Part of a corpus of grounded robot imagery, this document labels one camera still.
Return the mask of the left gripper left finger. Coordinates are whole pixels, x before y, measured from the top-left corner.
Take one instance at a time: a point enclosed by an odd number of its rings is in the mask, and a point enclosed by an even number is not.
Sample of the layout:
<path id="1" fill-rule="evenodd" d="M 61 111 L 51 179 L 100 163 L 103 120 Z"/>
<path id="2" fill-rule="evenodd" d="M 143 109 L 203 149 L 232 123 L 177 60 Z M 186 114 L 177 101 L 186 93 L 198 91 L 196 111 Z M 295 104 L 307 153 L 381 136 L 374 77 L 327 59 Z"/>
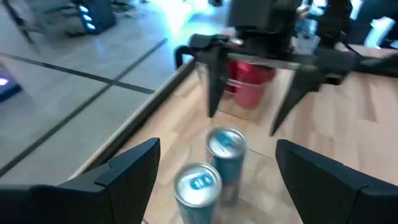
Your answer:
<path id="1" fill-rule="evenodd" d="M 0 224 L 141 224 L 159 161 L 150 138 L 60 185 L 0 185 Z"/>

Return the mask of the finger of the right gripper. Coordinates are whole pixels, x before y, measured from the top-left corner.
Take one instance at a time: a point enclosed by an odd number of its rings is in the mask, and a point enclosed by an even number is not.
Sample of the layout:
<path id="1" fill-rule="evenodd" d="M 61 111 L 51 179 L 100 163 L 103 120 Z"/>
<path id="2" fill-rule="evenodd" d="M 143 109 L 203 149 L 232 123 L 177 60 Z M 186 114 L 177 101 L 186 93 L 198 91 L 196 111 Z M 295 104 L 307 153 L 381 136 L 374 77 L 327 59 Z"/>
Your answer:
<path id="1" fill-rule="evenodd" d="M 214 117 L 229 78 L 228 53 L 224 47 L 216 46 L 197 53 L 197 60 L 208 70 L 208 117 Z"/>
<path id="2" fill-rule="evenodd" d="M 345 71 L 318 67 L 299 67 L 290 82 L 284 99 L 274 119 L 270 136 L 288 117 L 290 111 L 298 104 L 307 93 L 318 92 L 323 84 L 339 85 L 345 79 Z"/>

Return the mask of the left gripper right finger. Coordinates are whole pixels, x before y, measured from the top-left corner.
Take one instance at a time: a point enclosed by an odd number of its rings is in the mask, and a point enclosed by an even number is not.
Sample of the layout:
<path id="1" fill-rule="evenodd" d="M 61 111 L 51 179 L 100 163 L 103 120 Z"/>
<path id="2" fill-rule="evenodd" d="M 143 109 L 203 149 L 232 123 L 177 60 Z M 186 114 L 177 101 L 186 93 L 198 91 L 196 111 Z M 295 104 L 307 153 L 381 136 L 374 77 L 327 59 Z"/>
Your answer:
<path id="1" fill-rule="evenodd" d="M 398 224 L 398 186 L 286 139 L 275 158 L 303 224 Z"/>

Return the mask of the red cola can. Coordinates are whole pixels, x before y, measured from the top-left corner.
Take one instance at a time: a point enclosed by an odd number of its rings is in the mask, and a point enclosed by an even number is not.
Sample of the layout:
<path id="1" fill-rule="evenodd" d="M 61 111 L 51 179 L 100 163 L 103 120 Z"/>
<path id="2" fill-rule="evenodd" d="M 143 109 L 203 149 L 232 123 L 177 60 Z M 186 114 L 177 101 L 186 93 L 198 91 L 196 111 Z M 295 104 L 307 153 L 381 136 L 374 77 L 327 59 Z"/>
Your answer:
<path id="1" fill-rule="evenodd" d="M 237 77 L 237 67 L 238 67 L 238 62 L 236 60 L 230 60 L 229 61 L 229 78 L 232 80 L 236 80 Z M 236 92 L 236 87 L 232 85 L 228 85 L 228 91 L 231 93 Z"/>
<path id="2" fill-rule="evenodd" d="M 246 109 L 255 108 L 265 92 L 266 84 L 273 81 L 276 70 L 246 62 L 238 62 L 236 103 Z"/>

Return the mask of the blue silver energy drink can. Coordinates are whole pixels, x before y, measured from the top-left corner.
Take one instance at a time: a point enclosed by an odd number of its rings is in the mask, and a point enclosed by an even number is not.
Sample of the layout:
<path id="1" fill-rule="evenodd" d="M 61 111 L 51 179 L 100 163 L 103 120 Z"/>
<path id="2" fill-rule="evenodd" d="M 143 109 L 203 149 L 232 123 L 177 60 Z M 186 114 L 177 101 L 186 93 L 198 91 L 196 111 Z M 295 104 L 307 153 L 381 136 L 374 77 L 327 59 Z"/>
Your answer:
<path id="1" fill-rule="evenodd" d="M 174 197 L 184 224 L 214 224 L 222 188 L 220 174 L 211 165 L 184 165 L 174 179 Z"/>
<path id="2" fill-rule="evenodd" d="M 247 144 L 236 128 L 219 126 L 206 135 L 206 159 L 220 174 L 223 189 L 220 202 L 234 205 L 239 197 Z"/>

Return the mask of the black tower with blue lights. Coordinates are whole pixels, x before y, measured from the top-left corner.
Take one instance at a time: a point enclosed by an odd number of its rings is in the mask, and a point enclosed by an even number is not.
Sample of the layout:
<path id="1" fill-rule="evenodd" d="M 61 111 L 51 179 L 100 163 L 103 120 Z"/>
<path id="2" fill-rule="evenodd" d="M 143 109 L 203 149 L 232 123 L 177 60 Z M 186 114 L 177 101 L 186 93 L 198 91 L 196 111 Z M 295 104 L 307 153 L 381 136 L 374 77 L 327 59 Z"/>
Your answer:
<path id="1" fill-rule="evenodd" d="M 116 25 L 110 0 L 76 0 L 76 8 L 88 34 L 100 34 Z"/>

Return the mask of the purple-lit floor device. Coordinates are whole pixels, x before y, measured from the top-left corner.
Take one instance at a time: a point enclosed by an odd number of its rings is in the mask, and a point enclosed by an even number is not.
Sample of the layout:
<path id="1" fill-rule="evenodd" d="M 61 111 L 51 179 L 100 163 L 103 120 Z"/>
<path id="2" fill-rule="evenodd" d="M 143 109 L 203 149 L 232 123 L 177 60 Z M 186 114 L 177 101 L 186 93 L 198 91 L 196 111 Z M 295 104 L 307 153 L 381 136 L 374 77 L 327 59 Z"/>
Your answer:
<path id="1" fill-rule="evenodd" d="M 20 84 L 7 67 L 0 62 L 0 102 L 6 101 L 20 91 L 22 91 Z"/>

